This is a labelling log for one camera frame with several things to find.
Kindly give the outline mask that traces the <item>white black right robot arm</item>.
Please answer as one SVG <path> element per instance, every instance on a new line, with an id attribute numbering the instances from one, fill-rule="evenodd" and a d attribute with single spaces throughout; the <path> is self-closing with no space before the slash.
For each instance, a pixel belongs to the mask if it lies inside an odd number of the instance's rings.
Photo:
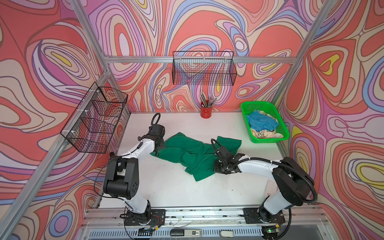
<path id="1" fill-rule="evenodd" d="M 212 139 L 211 144 L 217 157 L 215 173 L 247 173 L 268 179 L 262 204 L 243 210 L 247 224 L 282 224 L 285 221 L 283 210 L 317 202 L 315 181 L 292 158 L 272 161 L 240 153 L 234 155 L 217 140 Z"/>

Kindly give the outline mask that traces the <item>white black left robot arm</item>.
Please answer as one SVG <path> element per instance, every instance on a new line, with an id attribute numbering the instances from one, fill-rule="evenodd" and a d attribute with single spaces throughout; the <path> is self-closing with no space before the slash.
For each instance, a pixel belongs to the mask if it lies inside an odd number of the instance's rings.
<path id="1" fill-rule="evenodd" d="M 165 127 L 159 124 L 160 113 L 156 113 L 149 126 L 149 131 L 138 137 L 138 143 L 127 153 L 117 156 L 110 154 L 108 162 L 102 167 L 106 169 L 103 181 L 105 198 L 117 199 L 125 204 L 125 212 L 121 215 L 124 226 L 134 224 L 159 227 L 164 223 L 165 211 L 154 213 L 149 200 L 138 194 L 139 159 L 151 153 L 158 154 L 165 148 Z"/>

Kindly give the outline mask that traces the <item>green t shirt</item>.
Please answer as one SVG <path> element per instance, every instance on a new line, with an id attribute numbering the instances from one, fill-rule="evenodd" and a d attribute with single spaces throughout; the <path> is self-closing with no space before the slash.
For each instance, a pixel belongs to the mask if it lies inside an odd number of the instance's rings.
<path id="1" fill-rule="evenodd" d="M 214 147 L 177 133 L 165 141 L 165 148 L 152 152 L 152 156 L 159 159 L 182 164 L 185 172 L 192 175 L 195 181 L 204 180 L 212 176 L 214 162 L 217 160 Z"/>

